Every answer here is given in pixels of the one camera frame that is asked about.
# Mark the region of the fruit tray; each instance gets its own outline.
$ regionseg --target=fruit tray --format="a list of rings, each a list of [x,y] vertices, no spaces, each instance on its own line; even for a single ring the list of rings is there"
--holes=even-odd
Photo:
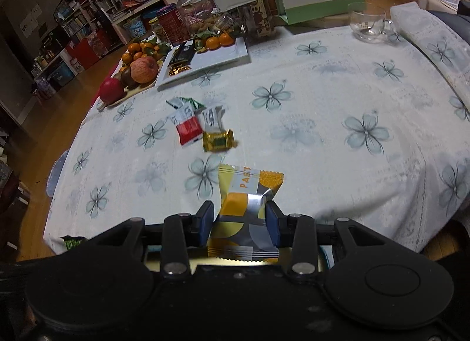
[[[237,37],[237,39],[235,40],[235,44],[231,45],[230,47],[220,47],[214,51],[196,53],[193,59],[191,60],[191,64],[189,65],[191,69],[186,70],[185,72],[178,73],[174,76],[169,76],[168,72],[171,68],[168,65],[173,57],[173,52],[177,48],[178,47],[173,48],[170,53],[166,56],[165,62],[163,63],[163,67],[157,75],[157,82],[155,83],[156,86],[159,87],[160,85],[167,84],[175,80],[180,80],[195,73],[199,73],[202,70],[222,64],[231,63],[240,58],[248,56],[245,40],[243,39],[243,37]]]

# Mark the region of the yellow snack wrapper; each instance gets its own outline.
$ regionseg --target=yellow snack wrapper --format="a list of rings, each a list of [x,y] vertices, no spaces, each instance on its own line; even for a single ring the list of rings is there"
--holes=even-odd
[[[209,238],[209,256],[232,260],[276,259],[266,228],[265,205],[283,184],[284,174],[250,167],[219,166],[222,204]]]

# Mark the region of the glass cup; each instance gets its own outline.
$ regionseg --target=glass cup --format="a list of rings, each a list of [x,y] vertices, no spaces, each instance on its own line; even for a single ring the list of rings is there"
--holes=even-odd
[[[354,35],[363,41],[382,41],[393,32],[393,22],[386,18],[385,10],[370,3],[356,2],[348,5],[349,26]]]

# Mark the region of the red apple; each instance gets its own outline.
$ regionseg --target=red apple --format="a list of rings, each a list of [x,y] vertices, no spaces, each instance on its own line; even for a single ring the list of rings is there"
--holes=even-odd
[[[100,86],[100,98],[104,103],[112,104],[124,97],[124,86],[121,81],[108,77]]]
[[[157,74],[158,64],[152,56],[138,58],[131,64],[131,77],[139,84],[153,81]]]

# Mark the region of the poster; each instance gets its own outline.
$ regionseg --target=poster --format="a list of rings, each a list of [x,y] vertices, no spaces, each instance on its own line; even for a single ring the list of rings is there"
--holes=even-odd
[[[32,12],[27,14],[26,18],[20,23],[20,29],[24,36],[30,37],[32,32],[38,27],[38,21],[32,15]]]
[[[41,7],[39,7],[38,4],[34,6],[34,8],[31,10],[32,17],[37,19],[40,14],[42,14]]]

